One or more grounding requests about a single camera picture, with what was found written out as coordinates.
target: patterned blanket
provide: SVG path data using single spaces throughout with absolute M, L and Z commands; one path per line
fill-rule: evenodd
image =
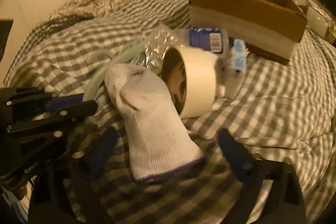
M 87 64 L 89 54 L 103 48 L 117 53 L 160 22 L 188 27 L 188 0 L 72 0 L 32 30 L 4 84 L 38 86 L 59 95 L 82 93 L 108 62 L 101 58 Z M 96 98 L 98 127 L 104 131 L 114 126 L 120 138 L 92 188 L 118 224 L 219 223 L 241 189 L 213 141 L 215 132 L 225 127 L 264 158 L 292 160 L 312 223 L 336 191 L 335 87 L 336 50 L 311 30 L 305 31 L 289 66 L 249 54 L 237 98 L 218 99 L 213 112 L 183 121 L 207 161 L 162 184 L 144 186 L 132 178 L 123 120 L 102 85 Z M 72 149 L 85 149 L 96 134 L 77 133 Z M 271 181 L 264 181 L 249 222 L 260 216 L 270 186 Z M 73 208 L 82 219 L 78 206 Z

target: purple sock trim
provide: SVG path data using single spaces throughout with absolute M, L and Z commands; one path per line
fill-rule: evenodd
M 158 183 L 158 182 L 164 182 L 165 180 L 167 180 L 171 175 L 174 175 L 175 173 L 184 170 L 188 167 L 191 167 L 193 165 L 196 165 L 197 163 L 200 163 L 202 161 L 205 160 L 205 157 L 202 157 L 198 160 L 194 160 L 186 165 L 183 165 L 177 169 L 174 169 L 172 171 L 166 172 L 166 173 L 162 173 L 162 174 L 158 174 L 158 175 L 150 175 L 148 177 L 145 177 L 143 179 L 140 180 L 136 180 L 137 183 L 140 184 L 148 184 L 148 183 Z

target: open cardboard box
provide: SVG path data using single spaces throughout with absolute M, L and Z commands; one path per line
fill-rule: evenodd
M 306 19 L 292 0 L 189 0 L 193 27 L 225 28 L 251 52 L 288 64 Z

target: sock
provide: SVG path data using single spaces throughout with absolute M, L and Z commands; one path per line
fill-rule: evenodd
M 113 65 L 106 72 L 105 85 L 125 121 L 135 180 L 153 181 L 203 158 L 166 84 L 149 69 Z

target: barcode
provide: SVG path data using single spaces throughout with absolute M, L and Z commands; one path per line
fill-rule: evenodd
M 222 52 L 222 36 L 220 33 L 211 33 L 210 37 L 210 50 L 211 52 Z

